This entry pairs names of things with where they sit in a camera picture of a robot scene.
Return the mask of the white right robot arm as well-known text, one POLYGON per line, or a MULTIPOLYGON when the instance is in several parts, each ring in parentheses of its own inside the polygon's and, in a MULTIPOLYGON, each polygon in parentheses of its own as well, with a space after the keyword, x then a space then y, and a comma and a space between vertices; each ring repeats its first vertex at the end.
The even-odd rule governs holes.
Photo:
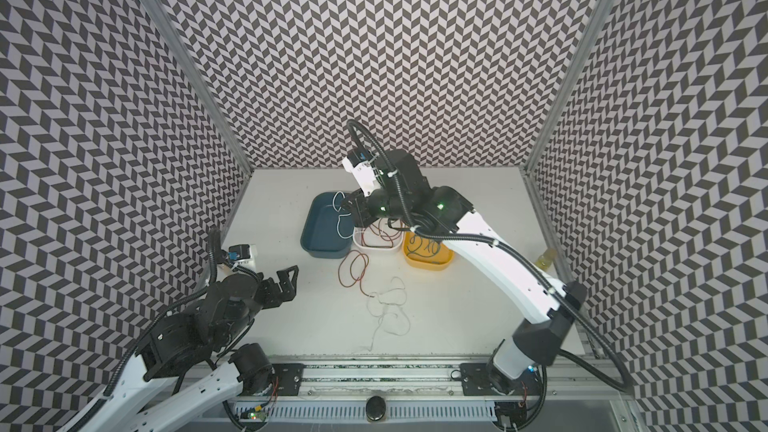
POLYGON ((366 228, 385 219, 422 239, 446 246, 474 265, 515 304, 523 320, 503 340, 487 363, 492 387, 509 394, 522 386, 526 372, 543 372, 563 357, 611 388, 630 393, 630 372, 609 341, 581 312, 587 289, 565 283, 537 267, 507 244, 474 205, 449 186, 433 187, 408 152, 387 151, 361 122, 347 130, 354 143, 343 160, 358 188, 342 207, 354 224, 366 228), (579 324, 603 349, 619 376, 611 378, 586 360, 562 348, 572 326, 579 324))

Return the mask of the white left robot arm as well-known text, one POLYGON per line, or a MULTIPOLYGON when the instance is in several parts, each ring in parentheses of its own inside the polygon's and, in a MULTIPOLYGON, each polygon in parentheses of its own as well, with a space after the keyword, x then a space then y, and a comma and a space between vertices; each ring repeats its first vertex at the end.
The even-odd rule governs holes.
POLYGON ((279 397, 298 394, 303 365, 274 364, 244 343, 258 313, 297 295, 299 269, 265 276, 247 267, 254 252, 207 237, 208 279, 165 307, 120 360, 105 388, 71 418, 66 431, 176 431, 220 406, 239 431, 260 431, 279 397))

